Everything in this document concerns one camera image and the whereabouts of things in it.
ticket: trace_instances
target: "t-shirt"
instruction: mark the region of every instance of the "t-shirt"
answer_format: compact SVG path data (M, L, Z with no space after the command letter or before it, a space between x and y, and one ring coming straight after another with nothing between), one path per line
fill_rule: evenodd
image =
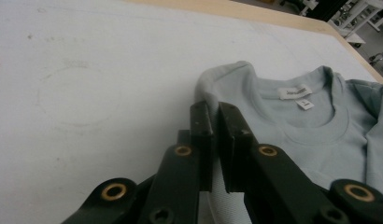
M383 85L345 81L330 67L290 80L259 78L250 63L205 71L195 100L208 103L215 126L218 102L237 106L261 144L281 147L316 184L340 178L383 193ZM226 194L214 163L209 201L218 223L250 223L243 194Z

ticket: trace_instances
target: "table surface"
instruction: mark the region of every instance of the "table surface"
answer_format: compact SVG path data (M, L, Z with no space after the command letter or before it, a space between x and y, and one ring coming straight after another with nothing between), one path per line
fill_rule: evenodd
M241 60L264 78L379 79L328 24L259 7L0 0L0 223L59 223L100 183L153 175L198 77Z
M268 24L306 30L320 34L332 35L346 48L358 62L383 84L381 76L349 43L338 34L335 29L324 21L312 20L298 15L291 15L267 8L255 7L229 0L127 0L129 2L144 3L160 7L179 8L190 11L203 12L211 15L238 18L249 21L259 21Z

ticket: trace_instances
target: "floor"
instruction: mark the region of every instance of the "floor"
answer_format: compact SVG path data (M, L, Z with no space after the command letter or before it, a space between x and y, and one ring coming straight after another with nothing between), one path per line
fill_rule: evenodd
M233 0L235 2L244 3L248 5L253 5L256 7L265 7L270 8L276 11L282 11L290 14L299 14L299 9L294 4L286 3L283 7L279 5L280 0L276 0L273 4L267 4L259 0ZM369 24L365 24L360 30L357 31L357 34L366 42L357 50L361 56L369 62L369 57L383 52L383 29L380 32L377 32ZM383 76L383 62L378 63L374 66L375 70Z

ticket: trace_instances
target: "screw hole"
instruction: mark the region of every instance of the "screw hole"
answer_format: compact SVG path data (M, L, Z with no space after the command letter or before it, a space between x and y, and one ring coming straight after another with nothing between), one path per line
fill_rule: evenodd
M273 157L277 155L277 151L272 147L266 147L266 146L259 147L259 152L262 153L264 156Z
M157 208L149 214L149 221L152 224L170 224L173 220L174 214L167 207Z
M369 189L362 186L348 184L344 186L344 191L349 196L362 202L370 203L375 200L375 195Z
M192 149L189 147L177 147L175 148L175 153L178 156L189 156L192 153Z
M106 186L101 193L101 197L106 201L116 201L125 195L127 188L120 183L113 183Z

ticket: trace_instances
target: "white tag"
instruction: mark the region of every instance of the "white tag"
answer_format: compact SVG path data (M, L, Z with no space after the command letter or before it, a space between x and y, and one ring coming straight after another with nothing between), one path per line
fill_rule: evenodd
M303 100L295 100L295 102L301 107L303 108L304 110L307 110L307 109L310 109L312 107L314 107L314 105L307 101L306 99L303 99Z
M279 99L281 100L294 100L307 96L313 91L305 84L297 86L296 88L278 88Z

